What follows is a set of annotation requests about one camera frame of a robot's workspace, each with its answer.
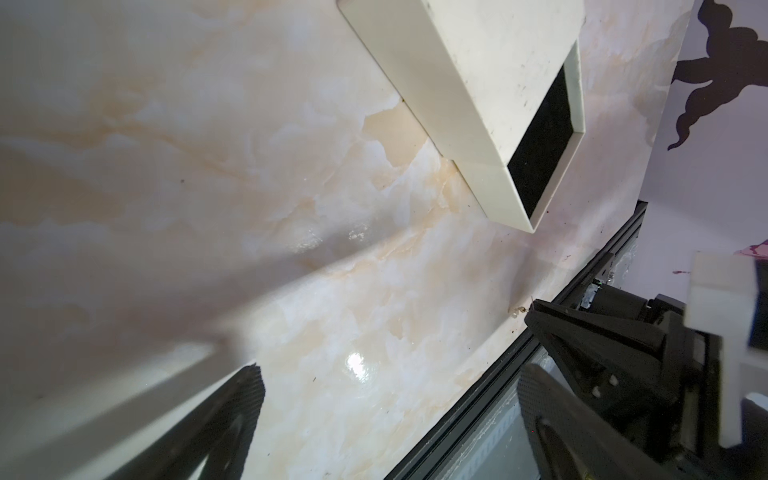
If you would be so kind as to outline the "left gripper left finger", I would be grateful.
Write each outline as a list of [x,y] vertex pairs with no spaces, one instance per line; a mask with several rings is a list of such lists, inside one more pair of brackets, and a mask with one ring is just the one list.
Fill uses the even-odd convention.
[[161,438],[110,475],[112,479],[239,479],[266,388],[247,365]]

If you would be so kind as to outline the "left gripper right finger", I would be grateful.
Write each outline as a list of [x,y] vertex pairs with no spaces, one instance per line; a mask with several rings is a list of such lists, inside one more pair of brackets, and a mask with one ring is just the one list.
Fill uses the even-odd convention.
[[540,366],[522,368],[517,392],[542,479],[673,477]]

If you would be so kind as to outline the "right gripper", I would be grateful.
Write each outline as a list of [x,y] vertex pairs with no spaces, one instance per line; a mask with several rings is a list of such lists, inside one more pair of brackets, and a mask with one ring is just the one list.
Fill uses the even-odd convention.
[[591,285],[587,311],[536,300],[525,318],[573,393],[678,479],[764,479],[767,414],[743,401],[743,442],[719,446],[721,340],[685,306]]

